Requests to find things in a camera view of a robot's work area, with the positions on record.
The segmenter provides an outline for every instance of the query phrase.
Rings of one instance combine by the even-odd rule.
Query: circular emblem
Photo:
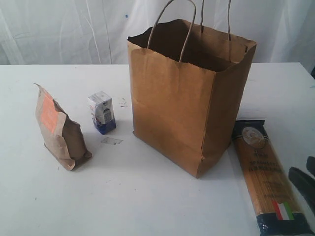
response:
[[[264,136],[253,127],[245,127],[242,136],[245,142],[253,148],[263,148],[265,146]]]

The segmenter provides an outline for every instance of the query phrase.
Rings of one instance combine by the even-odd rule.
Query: italian flag label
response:
[[[278,220],[294,220],[291,208],[287,202],[279,204],[276,201],[272,201],[272,205]]]

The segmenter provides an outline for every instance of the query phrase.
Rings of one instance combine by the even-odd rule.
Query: white backdrop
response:
[[[196,22],[200,22],[202,0]],[[0,0],[0,64],[125,64],[126,39],[152,26],[167,0]],[[228,0],[205,0],[204,25],[227,31]],[[174,1],[161,22],[191,21]],[[232,0],[231,32],[258,43],[254,62],[315,65],[315,1]]]

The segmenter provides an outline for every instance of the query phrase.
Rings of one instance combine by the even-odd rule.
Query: white table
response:
[[[94,157],[74,172],[43,145],[34,82],[81,124]],[[233,147],[195,179],[134,137],[127,65],[5,65],[0,84],[1,236],[259,235]],[[87,97],[100,90],[113,97],[118,127],[107,136],[119,145],[101,143],[93,126]],[[253,64],[239,116],[265,118],[284,170],[306,171],[315,155],[315,81],[299,63]]]

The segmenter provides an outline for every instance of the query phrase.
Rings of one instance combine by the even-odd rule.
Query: orange label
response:
[[[43,122],[50,132],[54,133],[57,126],[57,121],[58,112],[55,110],[53,98],[49,94],[45,93],[41,122]]]

